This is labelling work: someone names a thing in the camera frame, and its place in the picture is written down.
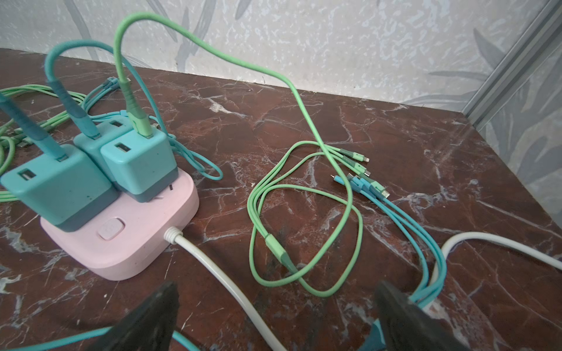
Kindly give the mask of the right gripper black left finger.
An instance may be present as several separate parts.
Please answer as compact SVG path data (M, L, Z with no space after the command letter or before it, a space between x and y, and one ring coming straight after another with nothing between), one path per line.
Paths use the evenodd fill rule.
M177 284L166 282L88 349L168 350L178 311Z

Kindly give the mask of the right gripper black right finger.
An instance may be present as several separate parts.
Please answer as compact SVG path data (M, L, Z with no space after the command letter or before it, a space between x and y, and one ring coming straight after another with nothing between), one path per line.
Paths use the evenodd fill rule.
M389 282L376 288L376 304L386 350L467 350Z

